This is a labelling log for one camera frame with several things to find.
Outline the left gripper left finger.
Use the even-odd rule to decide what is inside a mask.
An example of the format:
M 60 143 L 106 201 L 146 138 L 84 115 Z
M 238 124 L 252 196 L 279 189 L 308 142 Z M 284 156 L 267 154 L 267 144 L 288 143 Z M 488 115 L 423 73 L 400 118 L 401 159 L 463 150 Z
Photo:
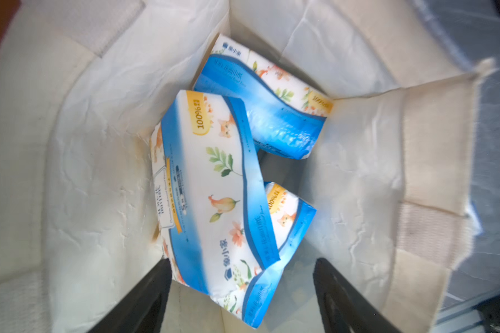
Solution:
M 171 265 L 162 259 L 90 331 L 160 332 L 171 284 Z

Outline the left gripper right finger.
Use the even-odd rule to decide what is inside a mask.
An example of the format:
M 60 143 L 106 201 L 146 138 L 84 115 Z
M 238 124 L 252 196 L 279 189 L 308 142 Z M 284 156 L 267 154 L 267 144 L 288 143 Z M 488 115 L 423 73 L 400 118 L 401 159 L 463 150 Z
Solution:
M 313 281 L 325 332 L 398 332 L 325 258 L 315 262 Z

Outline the blue tissue pack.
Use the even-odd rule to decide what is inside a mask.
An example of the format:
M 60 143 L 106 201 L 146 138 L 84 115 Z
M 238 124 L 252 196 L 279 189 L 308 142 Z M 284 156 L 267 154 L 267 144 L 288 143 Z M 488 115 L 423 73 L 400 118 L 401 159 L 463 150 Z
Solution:
M 243 100 L 257 147 L 294 160 L 309 157 L 333 108 L 325 93 L 222 34 L 194 90 Z
M 279 260 L 241 99 L 180 91 L 150 146 L 161 244 L 177 282 L 222 298 Z

